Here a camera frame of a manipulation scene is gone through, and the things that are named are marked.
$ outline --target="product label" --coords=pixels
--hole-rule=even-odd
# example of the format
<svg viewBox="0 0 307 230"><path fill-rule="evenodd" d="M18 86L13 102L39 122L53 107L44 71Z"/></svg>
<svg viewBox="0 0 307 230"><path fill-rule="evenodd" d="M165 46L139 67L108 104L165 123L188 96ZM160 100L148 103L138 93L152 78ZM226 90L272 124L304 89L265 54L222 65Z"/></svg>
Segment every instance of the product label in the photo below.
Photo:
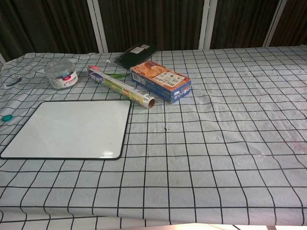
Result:
<svg viewBox="0 0 307 230"><path fill-rule="evenodd" d="M145 45L145 44L141 45L141 48L144 48L144 49L147 49L147 48L149 48L149 47L150 47L150 46Z"/></svg>
<svg viewBox="0 0 307 230"><path fill-rule="evenodd" d="M184 80L184 77L177 75L175 73L164 72L154 77L153 80L162 83L164 85L167 85L169 87L174 87L182 80Z"/></svg>
<svg viewBox="0 0 307 230"><path fill-rule="evenodd" d="M64 89L74 85L78 80L78 75L76 71L74 71L71 75L65 76L64 78L49 78L50 83L55 89Z"/></svg>
<svg viewBox="0 0 307 230"><path fill-rule="evenodd" d="M130 51L130 53L138 54L138 53L142 52L143 50L144 50L144 48L135 47L133 50Z"/></svg>
<svg viewBox="0 0 307 230"><path fill-rule="evenodd" d="M104 78L99 75L98 73L95 73L91 70L87 71L88 76L93 79L94 81L98 82L98 83L103 83L104 82Z"/></svg>
<svg viewBox="0 0 307 230"><path fill-rule="evenodd" d="M185 94L187 91L189 91L190 90L190 86L189 85L187 85L186 87L184 87L184 88L182 88L181 89L181 93L182 94Z"/></svg>
<svg viewBox="0 0 307 230"><path fill-rule="evenodd" d="M136 80L137 82L139 82L139 83L145 85L145 80L144 80L143 78L141 78L139 75L133 73L133 74L132 74L132 78L133 78L134 80Z"/></svg>

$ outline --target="blue box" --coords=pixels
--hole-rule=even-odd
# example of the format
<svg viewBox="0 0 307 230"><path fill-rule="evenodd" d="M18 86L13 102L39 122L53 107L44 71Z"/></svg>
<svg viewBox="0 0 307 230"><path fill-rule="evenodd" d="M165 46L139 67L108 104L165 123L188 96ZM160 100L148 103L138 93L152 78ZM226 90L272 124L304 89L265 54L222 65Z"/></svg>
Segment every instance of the blue box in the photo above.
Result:
<svg viewBox="0 0 307 230"><path fill-rule="evenodd" d="M153 61L131 67L130 71L134 83L157 94L167 102L174 103L190 92L190 78Z"/></svg>

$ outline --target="grid pattern tablecloth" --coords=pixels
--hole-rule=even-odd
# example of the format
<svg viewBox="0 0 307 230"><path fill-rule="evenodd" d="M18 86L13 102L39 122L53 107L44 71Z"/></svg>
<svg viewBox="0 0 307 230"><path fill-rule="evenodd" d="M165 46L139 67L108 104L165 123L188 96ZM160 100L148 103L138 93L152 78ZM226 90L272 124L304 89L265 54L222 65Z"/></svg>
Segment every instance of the grid pattern tablecloth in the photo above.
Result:
<svg viewBox="0 0 307 230"><path fill-rule="evenodd" d="M1 150L42 101L121 99L86 76L90 64L125 72L106 65L117 55L31 53L7 63L0 116L13 119L0 124ZM79 81L56 91L43 68L64 59ZM157 98L151 110L134 103L117 161L1 160L2 221L94 215L306 225L307 48L163 51L152 60L188 75L191 93L174 104Z"/></svg>

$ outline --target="plastic jar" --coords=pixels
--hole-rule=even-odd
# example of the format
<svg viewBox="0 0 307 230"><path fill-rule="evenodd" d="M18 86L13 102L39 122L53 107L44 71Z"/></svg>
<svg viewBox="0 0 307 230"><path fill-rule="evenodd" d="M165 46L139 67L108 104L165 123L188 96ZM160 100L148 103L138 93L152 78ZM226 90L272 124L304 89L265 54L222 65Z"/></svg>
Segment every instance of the plastic jar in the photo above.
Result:
<svg viewBox="0 0 307 230"><path fill-rule="evenodd" d="M53 88L64 89L73 86L77 80L74 64L71 61L55 61L45 66L44 71Z"/></svg>

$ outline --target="container lid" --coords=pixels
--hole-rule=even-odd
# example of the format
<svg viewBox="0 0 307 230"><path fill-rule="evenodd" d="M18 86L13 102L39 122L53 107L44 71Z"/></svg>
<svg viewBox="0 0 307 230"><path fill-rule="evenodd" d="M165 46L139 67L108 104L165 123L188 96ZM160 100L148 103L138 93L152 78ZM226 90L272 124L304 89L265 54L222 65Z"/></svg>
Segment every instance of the container lid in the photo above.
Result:
<svg viewBox="0 0 307 230"><path fill-rule="evenodd" d="M63 75L73 70L73 63L71 61L54 61L45 66L44 71L47 74L56 76Z"/></svg>

